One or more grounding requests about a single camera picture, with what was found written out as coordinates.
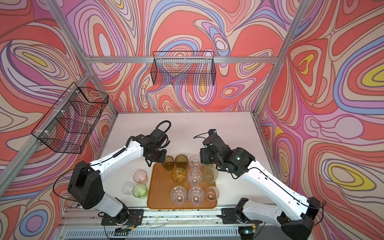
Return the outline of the tall pale green glass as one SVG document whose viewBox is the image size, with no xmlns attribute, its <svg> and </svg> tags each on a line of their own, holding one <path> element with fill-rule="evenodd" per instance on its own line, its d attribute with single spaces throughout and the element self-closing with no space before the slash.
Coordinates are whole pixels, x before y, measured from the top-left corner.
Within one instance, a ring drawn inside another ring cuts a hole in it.
<svg viewBox="0 0 384 240">
<path fill-rule="evenodd" d="M 219 172 L 213 165 L 206 165 L 204 167 L 203 179 L 207 185 L 213 185 L 216 182 L 218 176 Z"/>
</svg>

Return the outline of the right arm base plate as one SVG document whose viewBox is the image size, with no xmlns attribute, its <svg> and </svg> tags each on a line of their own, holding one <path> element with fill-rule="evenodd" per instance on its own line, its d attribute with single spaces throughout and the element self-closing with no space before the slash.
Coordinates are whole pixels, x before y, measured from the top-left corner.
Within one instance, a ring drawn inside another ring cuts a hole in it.
<svg viewBox="0 0 384 240">
<path fill-rule="evenodd" d="M 222 219 L 223 224 L 252 224 L 252 225 L 259 225 L 262 222 L 258 220 L 250 220 L 248 219 L 244 214 L 240 213 L 239 211 L 235 211 L 234 208 L 222 208 L 221 214 L 217 215 L 220 219 Z"/>
</svg>

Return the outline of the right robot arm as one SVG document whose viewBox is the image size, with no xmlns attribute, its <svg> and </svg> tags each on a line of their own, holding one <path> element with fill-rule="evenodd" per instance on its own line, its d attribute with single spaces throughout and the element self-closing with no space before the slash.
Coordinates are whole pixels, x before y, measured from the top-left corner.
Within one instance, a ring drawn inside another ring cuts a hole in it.
<svg viewBox="0 0 384 240">
<path fill-rule="evenodd" d="M 233 221 L 241 224 L 264 222 L 281 228 L 292 240 L 308 239 L 322 207 L 318 199 L 304 197 L 287 187 L 242 148 L 219 152 L 213 146 L 206 146 L 200 150 L 200 158 L 204 165 L 216 164 L 234 179 L 251 183 L 274 202 L 265 205 L 241 198 L 233 209 Z"/>
</svg>

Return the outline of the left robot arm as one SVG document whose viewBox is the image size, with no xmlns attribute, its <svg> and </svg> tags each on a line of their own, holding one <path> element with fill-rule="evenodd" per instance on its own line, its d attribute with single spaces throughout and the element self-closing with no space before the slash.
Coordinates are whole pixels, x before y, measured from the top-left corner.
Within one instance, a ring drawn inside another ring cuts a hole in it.
<svg viewBox="0 0 384 240">
<path fill-rule="evenodd" d="M 112 218 L 126 215 L 126 206 L 106 193 L 103 182 L 128 163 L 145 157 L 147 165 L 165 161 L 165 147 L 170 140 L 166 134 L 131 136 L 119 150 L 90 163 L 76 164 L 68 185 L 68 192 L 86 210 L 95 209 Z"/>
</svg>

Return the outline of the dark olive glass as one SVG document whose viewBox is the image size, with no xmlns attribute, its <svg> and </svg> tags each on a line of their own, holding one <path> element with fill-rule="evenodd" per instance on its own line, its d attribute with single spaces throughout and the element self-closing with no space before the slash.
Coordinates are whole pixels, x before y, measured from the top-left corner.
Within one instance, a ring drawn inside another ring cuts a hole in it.
<svg viewBox="0 0 384 240">
<path fill-rule="evenodd" d="M 177 168 L 187 169 L 188 167 L 188 157 L 184 154 L 177 155 L 175 158 L 175 164 Z"/>
</svg>

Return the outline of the small clear glass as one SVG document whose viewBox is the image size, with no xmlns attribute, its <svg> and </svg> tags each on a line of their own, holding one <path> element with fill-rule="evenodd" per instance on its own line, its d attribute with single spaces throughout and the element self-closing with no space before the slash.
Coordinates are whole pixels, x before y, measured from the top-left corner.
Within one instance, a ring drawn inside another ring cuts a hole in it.
<svg viewBox="0 0 384 240">
<path fill-rule="evenodd" d="M 125 195 L 132 195 L 135 184 L 132 182 L 126 182 L 122 186 L 122 193 Z"/>
</svg>

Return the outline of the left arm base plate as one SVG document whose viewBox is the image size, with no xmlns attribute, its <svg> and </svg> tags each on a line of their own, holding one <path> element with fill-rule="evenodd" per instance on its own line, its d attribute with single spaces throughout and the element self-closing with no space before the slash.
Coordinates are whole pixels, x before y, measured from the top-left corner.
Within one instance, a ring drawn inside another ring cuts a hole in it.
<svg viewBox="0 0 384 240">
<path fill-rule="evenodd" d="M 116 217 L 109 215 L 103 217 L 101 225 L 135 227 L 142 224 L 143 216 L 143 209 L 123 209 Z"/>
</svg>

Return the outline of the yellow glass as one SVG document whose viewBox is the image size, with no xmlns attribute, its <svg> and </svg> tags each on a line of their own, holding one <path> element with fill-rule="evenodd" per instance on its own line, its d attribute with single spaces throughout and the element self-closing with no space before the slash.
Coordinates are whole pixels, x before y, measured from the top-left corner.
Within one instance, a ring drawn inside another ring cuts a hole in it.
<svg viewBox="0 0 384 240">
<path fill-rule="evenodd" d="M 176 168 L 172 171 L 172 180 L 176 183 L 182 183 L 187 178 L 187 171 L 184 168 Z"/>
</svg>

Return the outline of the bright green glass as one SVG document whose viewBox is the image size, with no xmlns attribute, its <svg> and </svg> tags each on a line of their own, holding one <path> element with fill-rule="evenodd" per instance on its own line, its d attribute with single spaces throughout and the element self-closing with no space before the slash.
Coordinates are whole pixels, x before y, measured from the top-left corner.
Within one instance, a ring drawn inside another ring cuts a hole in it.
<svg viewBox="0 0 384 240">
<path fill-rule="evenodd" d="M 147 185 L 144 183 L 138 183 L 133 188 L 133 196 L 138 199 L 146 198 L 149 194 Z"/>
</svg>

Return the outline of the brown glass back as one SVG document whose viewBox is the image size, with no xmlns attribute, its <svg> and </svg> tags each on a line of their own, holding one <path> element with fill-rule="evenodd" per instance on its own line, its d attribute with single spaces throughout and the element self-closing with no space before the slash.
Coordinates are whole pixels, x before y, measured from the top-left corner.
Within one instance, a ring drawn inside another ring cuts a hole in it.
<svg viewBox="0 0 384 240">
<path fill-rule="evenodd" d="M 162 166 L 167 171 L 172 171 L 175 166 L 175 160 L 172 156 L 166 156 L 165 161 L 162 162 Z"/>
</svg>

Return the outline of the pink glass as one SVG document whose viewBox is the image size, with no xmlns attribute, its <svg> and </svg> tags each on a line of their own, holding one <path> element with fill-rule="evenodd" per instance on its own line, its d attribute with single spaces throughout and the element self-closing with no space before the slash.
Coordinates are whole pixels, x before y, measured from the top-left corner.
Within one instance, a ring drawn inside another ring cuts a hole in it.
<svg viewBox="0 0 384 240">
<path fill-rule="evenodd" d="M 135 183 L 148 183 L 148 174 L 145 170 L 138 170 L 134 173 L 133 180 Z"/>
<path fill-rule="evenodd" d="M 206 199 L 210 202 L 215 202 L 220 196 L 220 191 L 215 186 L 208 186 L 206 191 Z"/>
</svg>

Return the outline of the brown plastic tray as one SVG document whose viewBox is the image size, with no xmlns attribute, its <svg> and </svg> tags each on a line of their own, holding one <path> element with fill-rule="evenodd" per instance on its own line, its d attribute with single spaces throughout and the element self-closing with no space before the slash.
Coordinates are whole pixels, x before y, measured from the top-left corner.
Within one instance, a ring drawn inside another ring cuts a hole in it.
<svg viewBox="0 0 384 240">
<path fill-rule="evenodd" d="M 181 183 L 174 182 L 171 171 L 167 171 L 161 163 L 154 164 L 147 206 L 153 210 L 213 209 L 217 206 L 217 201 L 211 202 L 205 197 L 199 205 L 191 203 L 188 198 L 183 203 L 176 204 L 171 199 L 171 191 L 177 186 L 182 186 L 187 191 L 192 187 L 188 180 Z"/>
</svg>

